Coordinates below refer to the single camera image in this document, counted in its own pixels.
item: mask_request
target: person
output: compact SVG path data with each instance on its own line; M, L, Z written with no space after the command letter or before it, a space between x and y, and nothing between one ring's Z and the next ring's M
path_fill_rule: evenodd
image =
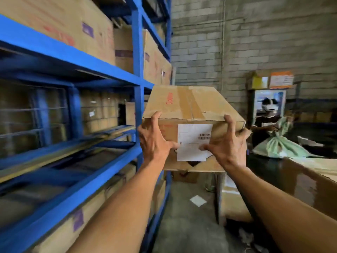
M264 98L262 101L262 109L265 113L262 116L258 116L255 119L254 125L251 127L253 132L252 135L252 145L257 146L259 143L263 142L270 137L268 131L277 131L276 123L281 119L278 113L278 102L276 99ZM292 122L291 117L287 117L288 122Z
M156 112L147 127L139 127L144 163L119 191L113 194L90 220L69 253L139 252L147 226L151 198L170 149L176 142L164 140ZM201 150L214 154L219 164L254 207L280 250L294 252L336 252L337 221L318 212L258 178L246 166L244 129L236 135L235 121L225 115L228 132L218 144L206 144Z

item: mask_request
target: right hand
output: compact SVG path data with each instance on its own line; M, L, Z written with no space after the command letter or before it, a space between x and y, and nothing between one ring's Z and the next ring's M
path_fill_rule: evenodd
M228 171L233 167L246 166L247 138L251 131L244 128L235 135L235 121L230 115L224 116L228 123L227 133L218 144L204 144L200 150L207 150L215 156L218 163Z
M275 125L269 125L265 127L266 131L278 131L278 128Z

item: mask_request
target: cardboard box held in hands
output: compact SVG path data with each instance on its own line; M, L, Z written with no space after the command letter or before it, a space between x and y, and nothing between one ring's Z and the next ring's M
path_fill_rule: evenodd
M224 172L215 157L199 146L223 138L225 114L236 121L236 131L245 126L245 120L215 88L155 85L143 114L145 126L156 111L162 111L159 128L164 138L180 145L170 151L164 170Z

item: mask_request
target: open cardboard box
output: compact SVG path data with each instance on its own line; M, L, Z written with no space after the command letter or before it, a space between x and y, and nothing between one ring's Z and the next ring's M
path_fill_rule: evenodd
M214 143L221 140L227 132L227 123L223 118L225 114L231 115L236 121L236 131L243 129L246 123L213 87L155 85L143 114L145 127L156 111L162 111L158 122L164 138L175 142L180 141L180 124L211 124L209 141ZM169 153L164 170L224 172L214 156L201 162L177 161L177 153L173 150Z

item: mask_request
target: blue metal shelf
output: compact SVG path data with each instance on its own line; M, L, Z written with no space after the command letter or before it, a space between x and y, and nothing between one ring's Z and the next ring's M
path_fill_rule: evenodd
M136 106L136 126L141 125L144 111L144 91L149 92L153 88L152 83L143 79L142 29L149 30L159 50L167 60L170 60L171 0L158 0L162 17L155 17L153 14L150 14L149 17L148 10L144 9L142 5L142 0L125 1L126 6L105 6L102 7L102 10L110 17L129 17L133 35L134 74L0 15L0 48L12 52L10 56L0 60L0 77L29 82L32 85L55 85L65 89L70 115L69 133L71 138L67 142L51 144L46 99L43 91L37 91L36 100L41 112L39 123L43 131L47 131L43 138L45 147L0 159L0 172L9 167L76 146L97 136L97 134L92 137L83 136L79 88L132 93ZM155 22L166 22L165 43L160 39L153 25ZM115 140L96 144L95 146L128 150L93 174L55 169L56 166L63 165L69 160L77 160L83 155L82 151L0 184L0 191L21 182L70 186L64 193L42 204L32 215L0 231L0 251L23 252L29 249L130 161L137 158L137 168L139 168L143 161L143 155L137 133L137 131L132 130L124 132L120 136L132 134L134 142L116 141L120 138L118 137ZM154 233L158 228L160 217L170 193L170 178L166 183L164 203L149 224L148 232L144 236L143 251L149 249L149 244L153 241Z

